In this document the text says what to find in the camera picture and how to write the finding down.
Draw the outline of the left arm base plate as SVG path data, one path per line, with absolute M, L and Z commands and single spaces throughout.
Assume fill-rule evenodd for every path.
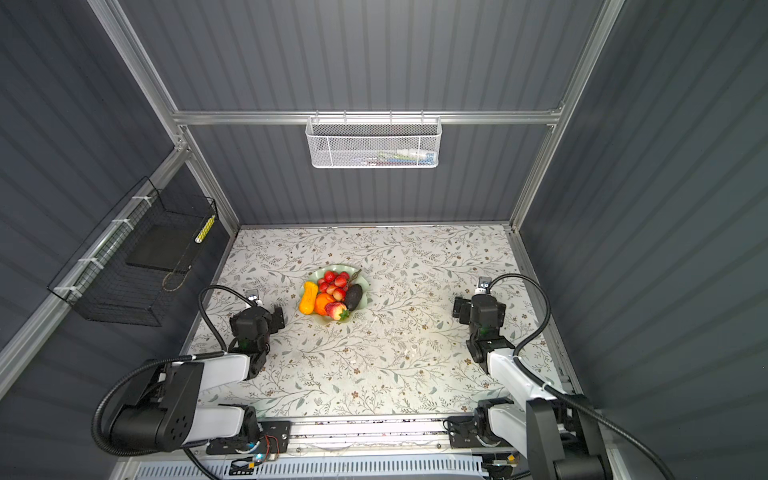
M 212 440 L 206 447 L 206 454 L 283 454 L 289 445 L 291 427 L 289 421 L 266 421 L 246 425 L 234 437 Z

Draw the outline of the orange fake tangerine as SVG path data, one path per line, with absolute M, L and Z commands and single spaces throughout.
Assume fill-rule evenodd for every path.
M 319 293 L 315 299 L 314 312 L 321 316 L 327 316 L 327 306 L 335 302 L 335 298 L 327 293 Z

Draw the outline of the red yellow fake mango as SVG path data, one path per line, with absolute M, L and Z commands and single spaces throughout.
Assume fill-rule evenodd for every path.
M 332 302 L 325 306 L 326 315 L 333 321 L 344 321 L 349 315 L 350 311 L 347 306 L 342 302 Z

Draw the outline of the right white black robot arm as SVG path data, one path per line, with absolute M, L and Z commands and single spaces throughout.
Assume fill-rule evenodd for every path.
M 597 422 L 536 384 L 501 334 L 506 306 L 487 293 L 454 299 L 452 316 L 469 327 L 471 360 L 510 397 L 478 403 L 474 429 L 482 441 L 506 442 L 526 461 L 531 479 L 611 479 Z

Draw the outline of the dark fake avocado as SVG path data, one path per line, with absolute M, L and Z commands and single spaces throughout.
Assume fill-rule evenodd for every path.
M 352 284 L 346 291 L 344 303 L 348 310 L 354 311 L 358 308 L 364 294 L 363 288 L 359 284 Z

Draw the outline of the yellow fake corn cob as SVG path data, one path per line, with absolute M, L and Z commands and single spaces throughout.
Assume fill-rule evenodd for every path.
M 318 286 L 313 281 L 307 281 L 303 285 L 303 295 L 299 302 L 298 310 L 303 315 L 311 315 L 315 312 L 315 302 L 318 295 Z

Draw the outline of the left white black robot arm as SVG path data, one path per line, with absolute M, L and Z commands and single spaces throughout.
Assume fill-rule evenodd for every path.
M 255 378 L 270 353 L 270 336 L 285 327 L 283 309 L 251 306 L 230 318 L 225 352 L 148 361 L 110 391 L 92 421 L 99 445 L 118 456 L 207 445 L 207 453 L 250 453 L 265 446 L 253 407 L 205 406 L 200 394 Z

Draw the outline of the red fake grape bunch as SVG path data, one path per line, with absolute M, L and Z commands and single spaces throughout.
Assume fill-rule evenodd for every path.
M 350 274 L 327 270 L 320 275 L 317 286 L 320 293 L 332 295 L 336 301 L 343 301 L 348 290 Z

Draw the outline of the green scalloped fruit bowl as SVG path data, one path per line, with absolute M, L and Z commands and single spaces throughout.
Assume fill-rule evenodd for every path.
M 304 281 L 298 310 L 327 322 L 344 322 L 367 307 L 369 290 L 359 268 L 331 265 Z

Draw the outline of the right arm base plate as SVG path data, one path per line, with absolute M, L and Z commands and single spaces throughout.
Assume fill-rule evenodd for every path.
M 449 416 L 442 421 L 442 425 L 454 449 L 492 448 L 499 445 L 498 442 L 490 443 L 480 436 L 473 416 Z

